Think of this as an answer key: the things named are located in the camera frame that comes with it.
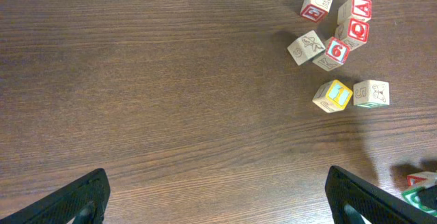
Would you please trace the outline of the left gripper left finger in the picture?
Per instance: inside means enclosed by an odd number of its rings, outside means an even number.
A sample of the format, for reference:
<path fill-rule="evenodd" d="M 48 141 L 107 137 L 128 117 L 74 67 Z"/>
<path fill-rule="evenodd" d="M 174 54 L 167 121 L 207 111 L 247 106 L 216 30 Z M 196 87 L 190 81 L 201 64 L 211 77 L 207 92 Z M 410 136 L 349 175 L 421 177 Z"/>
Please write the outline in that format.
<path fill-rule="evenodd" d="M 106 172 L 98 168 L 1 219 L 1 222 L 102 224 L 110 192 Z"/>

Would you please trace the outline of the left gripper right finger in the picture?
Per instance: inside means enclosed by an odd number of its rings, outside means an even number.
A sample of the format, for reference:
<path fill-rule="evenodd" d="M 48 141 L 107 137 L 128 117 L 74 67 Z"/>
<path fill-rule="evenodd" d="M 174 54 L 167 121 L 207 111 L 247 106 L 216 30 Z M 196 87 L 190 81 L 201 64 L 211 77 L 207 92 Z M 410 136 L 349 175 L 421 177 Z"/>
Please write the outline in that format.
<path fill-rule="evenodd" d="M 436 217 L 339 167 L 329 169 L 325 193 L 334 223 L 435 223 Z"/>

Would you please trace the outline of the block with green Z side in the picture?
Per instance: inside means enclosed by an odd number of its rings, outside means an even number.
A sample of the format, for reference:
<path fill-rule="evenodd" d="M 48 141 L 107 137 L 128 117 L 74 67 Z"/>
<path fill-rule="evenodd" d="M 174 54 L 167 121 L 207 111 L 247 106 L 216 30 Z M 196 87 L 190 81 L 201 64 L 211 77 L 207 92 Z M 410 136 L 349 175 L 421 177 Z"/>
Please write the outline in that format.
<path fill-rule="evenodd" d="M 419 210 L 436 216 L 436 185 L 433 186 L 419 186 L 413 185 L 401 193 L 404 201 Z"/>

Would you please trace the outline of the red letter Y block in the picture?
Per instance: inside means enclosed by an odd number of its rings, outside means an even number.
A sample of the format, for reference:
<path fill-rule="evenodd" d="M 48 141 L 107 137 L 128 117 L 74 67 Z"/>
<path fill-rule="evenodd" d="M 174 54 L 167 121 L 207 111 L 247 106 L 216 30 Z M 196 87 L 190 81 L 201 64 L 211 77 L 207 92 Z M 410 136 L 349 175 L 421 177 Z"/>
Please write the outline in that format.
<path fill-rule="evenodd" d="M 407 175 L 407 177 L 406 177 L 409 186 L 413 186 L 416 183 L 419 183 L 419 182 L 422 182 L 424 180 L 428 180 L 431 178 L 436 179 L 436 172 L 422 171 L 419 173 L 413 173 L 413 174 Z"/>

